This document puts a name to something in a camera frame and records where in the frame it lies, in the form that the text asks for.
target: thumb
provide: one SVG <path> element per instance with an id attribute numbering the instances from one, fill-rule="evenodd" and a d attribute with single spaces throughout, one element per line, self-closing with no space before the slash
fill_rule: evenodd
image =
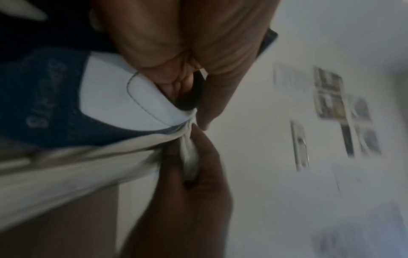
<path id="1" fill-rule="evenodd" d="M 183 189 L 182 174 L 180 147 L 178 142 L 175 141 L 163 150 L 157 190 L 167 192 Z"/>

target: hand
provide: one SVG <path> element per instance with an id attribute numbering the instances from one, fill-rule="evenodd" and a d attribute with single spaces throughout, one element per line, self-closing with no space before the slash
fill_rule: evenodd
<path id="1" fill-rule="evenodd" d="M 197 185 L 183 184 L 178 146 L 165 149 L 156 191 L 128 240 L 125 257 L 224 256 L 232 198 L 217 150 L 195 125 L 191 138 L 201 157 Z"/>
<path id="2" fill-rule="evenodd" d="M 197 123 L 219 116 L 255 60 L 280 0 L 93 0 L 120 53 L 171 99 L 209 76 Z"/>

